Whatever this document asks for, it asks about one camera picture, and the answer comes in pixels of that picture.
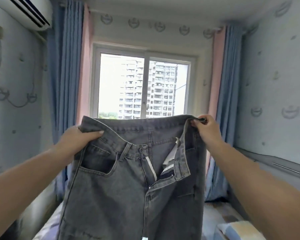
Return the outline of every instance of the curtain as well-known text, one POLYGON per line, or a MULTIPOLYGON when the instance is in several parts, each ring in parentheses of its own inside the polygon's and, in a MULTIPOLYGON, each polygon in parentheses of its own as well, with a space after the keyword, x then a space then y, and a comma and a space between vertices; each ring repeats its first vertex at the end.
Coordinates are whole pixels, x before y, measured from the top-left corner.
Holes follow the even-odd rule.
POLYGON ((83 116, 89 115, 92 37, 93 37, 93 26, 92 26, 91 14, 89 12, 87 4, 85 4, 84 17, 83 17, 83 29, 82 29, 79 96, 78 96, 77 118, 76 118, 77 124, 80 124, 83 116))
MULTIPOLYGON (((233 145, 239 94, 242 27, 232 23, 226 27, 224 58, 216 110, 222 138, 233 145)), ((228 182, 213 158, 206 177, 205 201, 227 197, 228 182)))
MULTIPOLYGON (((217 115, 218 98, 223 65, 223 53, 225 49, 226 28, 224 27, 220 32, 216 32, 213 39, 213 58, 212 58, 212 79, 211 92, 209 101, 209 112, 214 119, 217 115)), ((207 151, 206 157, 206 175, 210 163, 210 152, 207 151)))
MULTIPOLYGON (((53 11, 53 28, 48 30, 48 87, 56 144, 64 131, 76 123, 84 5, 67 0, 65 8, 56 4, 53 11)), ((60 201, 65 193, 67 171, 64 169, 56 178, 55 190, 60 201)))

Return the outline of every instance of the apartment building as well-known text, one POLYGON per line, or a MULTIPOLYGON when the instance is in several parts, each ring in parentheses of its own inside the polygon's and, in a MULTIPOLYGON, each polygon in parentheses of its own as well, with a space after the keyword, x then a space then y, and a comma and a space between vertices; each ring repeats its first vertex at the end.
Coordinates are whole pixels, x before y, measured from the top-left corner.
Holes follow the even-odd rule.
MULTIPOLYGON (((118 119, 140 119, 143 84, 143 60, 122 64, 118 119)), ((150 61, 147 93, 147 118, 174 115, 178 65, 150 61)))

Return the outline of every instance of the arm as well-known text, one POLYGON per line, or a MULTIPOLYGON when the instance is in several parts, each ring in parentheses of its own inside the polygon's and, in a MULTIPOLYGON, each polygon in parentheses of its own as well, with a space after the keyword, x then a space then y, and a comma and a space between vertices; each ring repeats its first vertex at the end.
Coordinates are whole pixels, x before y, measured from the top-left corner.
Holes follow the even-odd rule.
POLYGON ((270 173, 222 140, 219 125, 194 121, 216 164, 238 200, 267 240, 300 239, 300 191, 270 173))
POLYGON ((91 140, 103 132, 81 133, 73 126, 47 152, 41 153, 0 175, 0 236, 28 205, 72 162, 91 140))

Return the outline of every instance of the blue curtain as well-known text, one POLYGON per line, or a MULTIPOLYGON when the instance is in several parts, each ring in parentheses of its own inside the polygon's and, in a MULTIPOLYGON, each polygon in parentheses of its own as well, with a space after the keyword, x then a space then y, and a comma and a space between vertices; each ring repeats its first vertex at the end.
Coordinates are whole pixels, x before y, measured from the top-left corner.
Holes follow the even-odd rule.
MULTIPOLYGON (((233 23, 226 27, 224 58, 216 121, 220 125, 222 138, 233 145, 239 94, 242 27, 233 23)), ((226 198, 228 182, 211 158, 206 178, 205 201, 226 198)))
MULTIPOLYGON (((66 7, 53 7, 53 28, 48 30, 48 88, 53 143, 75 125, 80 78, 84 4, 67 0, 66 7)), ((56 195, 62 200, 71 166, 56 178, 56 195)))

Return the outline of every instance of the glass pane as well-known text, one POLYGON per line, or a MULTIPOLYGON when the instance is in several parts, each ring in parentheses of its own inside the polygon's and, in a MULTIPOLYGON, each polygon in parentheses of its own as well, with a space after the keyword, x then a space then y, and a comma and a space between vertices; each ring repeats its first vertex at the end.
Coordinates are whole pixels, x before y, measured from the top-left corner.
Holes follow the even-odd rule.
POLYGON ((144 58, 101 54, 98 117, 140 119, 144 58))
POLYGON ((183 115, 188 65, 150 60, 146 118, 183 115))

